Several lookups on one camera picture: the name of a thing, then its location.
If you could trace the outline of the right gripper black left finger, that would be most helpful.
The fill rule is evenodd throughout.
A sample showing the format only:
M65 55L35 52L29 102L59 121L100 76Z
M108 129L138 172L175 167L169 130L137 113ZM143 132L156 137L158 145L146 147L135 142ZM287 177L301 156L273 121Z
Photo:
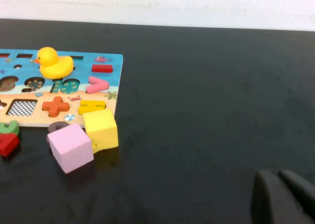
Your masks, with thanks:
M284 182L268 170L254 176L251 218L253 224L306 224L308 215Z

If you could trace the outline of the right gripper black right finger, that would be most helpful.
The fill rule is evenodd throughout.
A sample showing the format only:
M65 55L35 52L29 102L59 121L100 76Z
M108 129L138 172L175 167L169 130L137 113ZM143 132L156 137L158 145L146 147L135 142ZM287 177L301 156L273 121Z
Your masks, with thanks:
M297 173L279 172L279 224L313 224L315 222L315 186Z

